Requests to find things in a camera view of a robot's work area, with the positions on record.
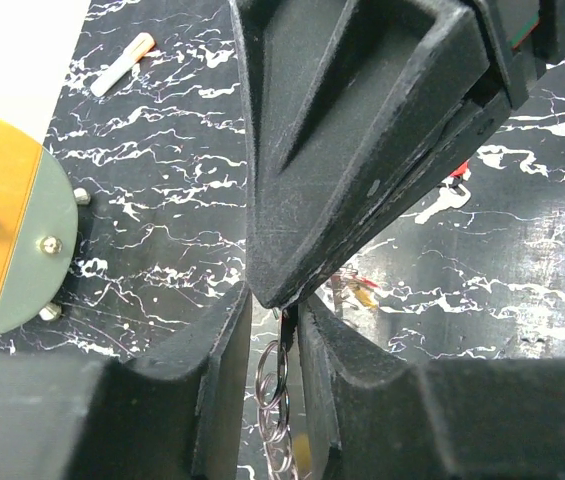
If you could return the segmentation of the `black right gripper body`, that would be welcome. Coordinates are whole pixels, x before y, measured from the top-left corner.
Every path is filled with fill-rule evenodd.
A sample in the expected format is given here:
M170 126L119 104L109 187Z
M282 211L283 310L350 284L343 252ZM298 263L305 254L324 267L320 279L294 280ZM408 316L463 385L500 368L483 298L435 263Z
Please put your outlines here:
M513 108L565 58L565 1L473 1L489 58Z

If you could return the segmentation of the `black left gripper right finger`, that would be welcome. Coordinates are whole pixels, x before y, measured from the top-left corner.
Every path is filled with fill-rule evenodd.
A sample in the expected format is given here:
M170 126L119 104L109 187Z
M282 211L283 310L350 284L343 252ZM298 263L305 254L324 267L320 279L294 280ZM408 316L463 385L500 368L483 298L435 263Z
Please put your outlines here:
M316 479L565 479L565 359L405 362L298 308Z

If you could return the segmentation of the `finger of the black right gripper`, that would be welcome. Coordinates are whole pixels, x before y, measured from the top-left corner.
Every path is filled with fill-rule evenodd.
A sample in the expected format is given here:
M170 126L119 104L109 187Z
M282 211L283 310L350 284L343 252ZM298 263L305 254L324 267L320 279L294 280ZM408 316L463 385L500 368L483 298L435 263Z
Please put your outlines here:
M234 1L248 283L300 301L384 227L489 60L461 1Z
M281 268L281 305L305 301L350 256L473 155L510 114L502 92L483 105L467 100L413 152L398 154L392 148L366 158L336 208L311 227L308 250Z

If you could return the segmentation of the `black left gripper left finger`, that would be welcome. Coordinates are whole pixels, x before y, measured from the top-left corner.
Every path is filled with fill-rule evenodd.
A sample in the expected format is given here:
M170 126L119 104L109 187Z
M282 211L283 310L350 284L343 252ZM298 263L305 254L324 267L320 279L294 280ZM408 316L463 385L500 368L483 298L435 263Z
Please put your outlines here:
M232 479L252 297L122 362L0 355L0 479Z

